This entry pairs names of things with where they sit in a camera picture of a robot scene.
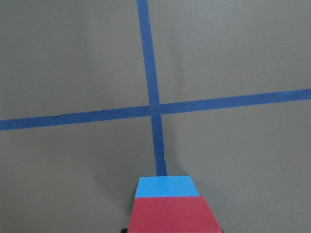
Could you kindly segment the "blue tape line lengthwise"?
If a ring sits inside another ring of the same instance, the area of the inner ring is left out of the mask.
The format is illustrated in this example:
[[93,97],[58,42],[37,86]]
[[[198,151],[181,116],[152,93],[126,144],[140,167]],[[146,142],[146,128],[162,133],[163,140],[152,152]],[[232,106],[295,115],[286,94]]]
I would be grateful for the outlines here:
[[138,20],[142,42],[148,99],[149,99],[149,111],[153,134],[156,175],[166,176],[167,169],[165,162],[162,117],[160,111],[156,63],[152,40],[148,1],[138,0],[136,1],[136,3],[138,9]]

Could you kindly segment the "blue block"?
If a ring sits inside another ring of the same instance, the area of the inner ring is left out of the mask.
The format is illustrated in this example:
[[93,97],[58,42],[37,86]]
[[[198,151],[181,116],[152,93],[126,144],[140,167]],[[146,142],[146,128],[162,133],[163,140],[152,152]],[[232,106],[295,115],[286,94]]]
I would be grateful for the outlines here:
[[190,176],[140,177],[135,198],[196,197],[199,193]]

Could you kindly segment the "blue tape line crosswise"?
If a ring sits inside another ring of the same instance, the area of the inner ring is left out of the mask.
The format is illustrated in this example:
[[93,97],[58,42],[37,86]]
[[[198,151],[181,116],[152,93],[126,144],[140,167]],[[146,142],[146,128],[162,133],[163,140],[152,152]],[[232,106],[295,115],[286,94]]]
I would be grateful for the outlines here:
[[115,119],[155,117],[159,115],[169,115],[169,114],[196,112],[203,110],[234,108],[242,106],[272,104],[279,102],[291,102],[291,101],[310,100],[310,99],[311,99],[311,90],[308,88],[308,89],[299,89],[299,90],[290,90],[272,93],[207,99],[207,100],[174,102],[174,103],[158,104],[156,106],[137,106],[119,109],[91,111],[91,112],[80,112],[72,114],[63,114],[59,116],[37,116],[37,117],[7,119],[0,121],[0,130],[10,131],[28,128],[40,128],[40,127],[51,127],[51,126],[70,125],[79,123],[89,123],[97,121],[108,121]]

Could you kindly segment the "red block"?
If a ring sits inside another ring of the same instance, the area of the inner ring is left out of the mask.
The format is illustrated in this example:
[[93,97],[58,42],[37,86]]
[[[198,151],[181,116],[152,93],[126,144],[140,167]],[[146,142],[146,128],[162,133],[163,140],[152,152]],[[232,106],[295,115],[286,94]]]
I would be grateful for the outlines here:
[[221,233],[223,230],[203,197],[137,198],[129,233]]

